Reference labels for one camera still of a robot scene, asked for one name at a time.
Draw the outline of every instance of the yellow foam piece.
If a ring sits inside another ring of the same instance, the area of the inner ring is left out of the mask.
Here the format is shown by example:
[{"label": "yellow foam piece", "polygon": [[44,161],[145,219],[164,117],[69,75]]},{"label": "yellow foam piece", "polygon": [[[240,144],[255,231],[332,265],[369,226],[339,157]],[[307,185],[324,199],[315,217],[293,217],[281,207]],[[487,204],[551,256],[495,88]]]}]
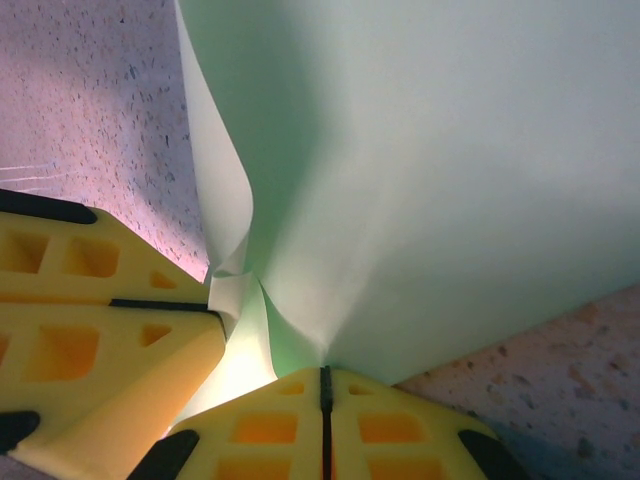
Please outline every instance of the yellow foam piece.
[{"label": "yellow foam piece", "polygon": [[207,313],[0,303],[0,319],[0,413],[41,416],[9,455],[61,480],[126,478],[224,352]]},{"label": "yellow foam piece", "polygon": [[0,302],[207,303],[207,286],[107,212],[90,210],[90,225],[0,212]]},{"label": "yellow foam piece", "polygon": [[[331,381],[333,480],[486,480],[458,436],[471,430],[497,439],[480,421],[354,373],[332,370]],[[161,478],[320,480],[320,370],[301,370],[187,419],[167,440],[187,432],[199,436],[195,448],[177,477]],[[141,465],[167,451],[159,453]]]},{"label": "yellow foam piece", "polygon": [[336,477],[354,480],[485,480],[458,438],[482,422],[355,373],[332,370]]},{"label": "yellow foam piece", "polygon": [[177,479],[319,479],[319,398],[319,369],[305,369],[180,422],[170,435],[200,440]]}]

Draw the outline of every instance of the speckled surface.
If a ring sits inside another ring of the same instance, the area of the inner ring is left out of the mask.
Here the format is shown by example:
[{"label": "speckled surface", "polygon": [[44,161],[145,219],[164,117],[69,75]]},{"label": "speckled surface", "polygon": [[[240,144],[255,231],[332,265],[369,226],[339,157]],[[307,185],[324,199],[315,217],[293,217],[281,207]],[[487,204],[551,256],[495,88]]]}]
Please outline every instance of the speckled surface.
[{"label": "speckled surface", "polygon": [[[0,2],[0,187],[95,205],[207,262],[173,3]],[[400,388],[473,412],[540,479],[640,478],[640,287]],[[0,460],[0,479],[44,479]]]},{"label": "speckled surface", "polygon": [[0,187],[110,210],[206,271],[173,2],[0,2]]}]

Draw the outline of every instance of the green paper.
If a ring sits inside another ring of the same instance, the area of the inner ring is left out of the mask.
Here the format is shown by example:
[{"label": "green paper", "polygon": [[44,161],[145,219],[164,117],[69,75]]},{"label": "green paper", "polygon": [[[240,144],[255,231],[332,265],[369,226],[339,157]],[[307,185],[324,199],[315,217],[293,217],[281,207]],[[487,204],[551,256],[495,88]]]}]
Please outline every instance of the green paper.
[{"label": "green paper", "polygon": [[209,248],[277,373],[394,383],[640,278],[640,4],[179,3]]}]

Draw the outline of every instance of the black rubber strip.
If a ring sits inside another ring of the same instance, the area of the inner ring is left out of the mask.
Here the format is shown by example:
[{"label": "black rubber strip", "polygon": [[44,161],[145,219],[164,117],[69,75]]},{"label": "black rubber strip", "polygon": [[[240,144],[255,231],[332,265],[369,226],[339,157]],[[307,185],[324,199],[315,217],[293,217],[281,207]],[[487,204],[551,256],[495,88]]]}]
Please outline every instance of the black rubber strip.
[{"label": "black rubber strip", "polygon": [[146,308],[150,310],[170,310],[174,312],[210,313],[216,317],[220,317],[218,312],[209,310],[206,303],[162,302],[158,300],[129,300],[126,298],[114,298],[111,300],[111,303],[109,303],[109,306],[122,308]]},{"label": "black rubber strip", "polygon": [[175,480],[199,440],[194,430],[182,430],[157,441],[127,480]]},{"label": "black rubber strip", "polygon": [[474,430],[458,433],[487,480],[530,480],[529,475],[502,443]]},{"label": "black rubber strip", "polygon": [[6,455],[36,431],[40,415],[33,410],[0,413],[0,455]]},{"label": "black rubber strip", "polygon": [[333,386],[331,384],[331,367],[329,366],[320,369],[320,410],[322,411],[322,480],[331,480]]},{"label": "black rubber strip", "polygon": [[3,189],[0,189],[0,212],[81,225],[98,221],[96,214],[80,203]]}]

